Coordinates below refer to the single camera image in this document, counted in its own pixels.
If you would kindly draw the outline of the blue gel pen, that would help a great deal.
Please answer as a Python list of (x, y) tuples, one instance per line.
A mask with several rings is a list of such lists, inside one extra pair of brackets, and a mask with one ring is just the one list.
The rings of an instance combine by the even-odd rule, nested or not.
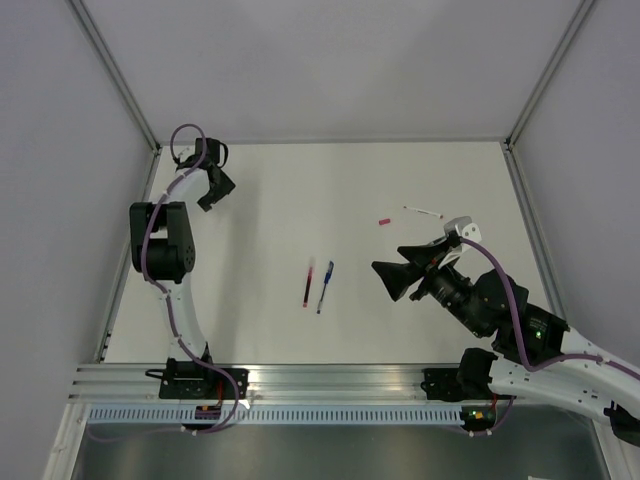
[(327, 270), (325, 272), (323, 283), (322, 283), (321, 294), (320, 294), (320, 297), (319, 297), (319, 300), (318, 300), (318, 303), (317, 303), (317, 307), (316, 307), (316, 314), (317, 315), (320, 315), (321, 312), (322, 312), (322, 308), (323, 308), (325, 297), (326, 297), (326, 291), (327, 291), (329, 282), (330, 282), (330, 280), (332, 278), (332, 275), (333, 275), (334, 266), (335, 266), (335, 263), (333, 261), (329, 261), (328, 262)]

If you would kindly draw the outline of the red gel pen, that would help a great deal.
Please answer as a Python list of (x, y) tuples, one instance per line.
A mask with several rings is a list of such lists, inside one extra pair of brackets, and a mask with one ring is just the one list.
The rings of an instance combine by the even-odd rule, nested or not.
[(313, 284), (315, 266), (316, 266), (316, 259), (314, 257), (311, 257), (309, 260), (309, 265), (308, 265), (307, 273), (305, 277), (304, 294), (303, 294), (303, 301), (302, 301), (303, 308), (307, 308), (309, 306), (309, 299), (310, 299), (311, 287)]

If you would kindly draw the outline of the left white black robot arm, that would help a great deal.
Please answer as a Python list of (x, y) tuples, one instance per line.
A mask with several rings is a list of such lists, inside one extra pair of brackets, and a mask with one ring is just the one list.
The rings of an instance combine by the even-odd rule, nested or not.
[(168, 358), (196, 363), (185, 370), (182, 385), (197, 398), (215, 391), (218, 376), (201, 364), (210, 364), (212, 359), (191, 288), (196, 247), (189, 211), (208, 212), (235, 189), (223, 171), (228, 156), (225, 143), (198, 138), (194, 153), (177, 161), (174, 177), (158, 199), (129, 208), (133, 266), (157, 295), (169, 338)]

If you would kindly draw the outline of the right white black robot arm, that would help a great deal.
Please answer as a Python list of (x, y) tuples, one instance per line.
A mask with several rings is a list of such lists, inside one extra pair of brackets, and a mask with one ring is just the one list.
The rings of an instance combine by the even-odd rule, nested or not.
[(465, 350), (455, 373), (471, 398), (525, 397), (572, 410), (639, 443), (639, 370), (562, 318), (528, 301), (483, 246), (456, 234), (398, 250), (404, 263), (375, 261), (392, 300), (433, 297), (491, 348)]

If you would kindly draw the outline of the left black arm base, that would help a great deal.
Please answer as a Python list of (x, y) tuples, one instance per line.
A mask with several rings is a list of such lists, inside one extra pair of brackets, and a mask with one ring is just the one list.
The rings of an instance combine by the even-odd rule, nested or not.
[(234, 400), (231, 382), (221, 373), (192, 361), (168, 359), (163, 368), (151, 368), (145, 376), (160, 381), (159, 397), (165, 400)]

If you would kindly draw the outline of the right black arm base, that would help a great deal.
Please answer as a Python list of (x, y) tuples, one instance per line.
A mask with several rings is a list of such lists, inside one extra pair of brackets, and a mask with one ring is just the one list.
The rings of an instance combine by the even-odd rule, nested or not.
[(510, 395), (495, 394), (489, 387), (491, 377), (485, 372), (458, 368), (431, 367), (422, 370), (421, 390), (428, 400), (462, 402), (467, 400), (509, 400)]

